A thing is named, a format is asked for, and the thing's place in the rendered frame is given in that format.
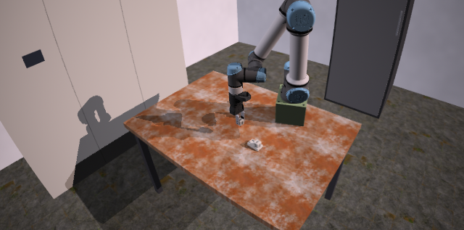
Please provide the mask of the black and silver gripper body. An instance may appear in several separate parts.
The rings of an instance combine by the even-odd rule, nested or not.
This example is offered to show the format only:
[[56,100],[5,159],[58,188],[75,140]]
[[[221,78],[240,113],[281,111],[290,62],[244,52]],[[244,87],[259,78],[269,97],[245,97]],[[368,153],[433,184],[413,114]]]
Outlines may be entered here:
[[230,114],[237,115],[244,111],[243,102],[247,102],[251,99],[250,93],[243,91],[243,85],[238,88],[231,88],[228,86],[229,102],[230,102]]

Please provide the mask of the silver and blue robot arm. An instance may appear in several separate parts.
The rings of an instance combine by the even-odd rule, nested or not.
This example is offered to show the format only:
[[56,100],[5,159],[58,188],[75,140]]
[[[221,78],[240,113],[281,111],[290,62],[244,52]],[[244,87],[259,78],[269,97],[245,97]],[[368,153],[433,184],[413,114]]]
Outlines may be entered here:
[[284,0],[278,11],[255,50],[249,53],[248,67],[242,67],[237,62],[228,65],[228,85],[238,88],[243,83],[266,82],[266,69],[262,67],[262,63],[287,30],[290,32],[290,52],[289,61],[284,65],[281,98],[287,103],[299,104],[310,95],[307,54],[309,33],[315,23],[315,10],[310,0]]

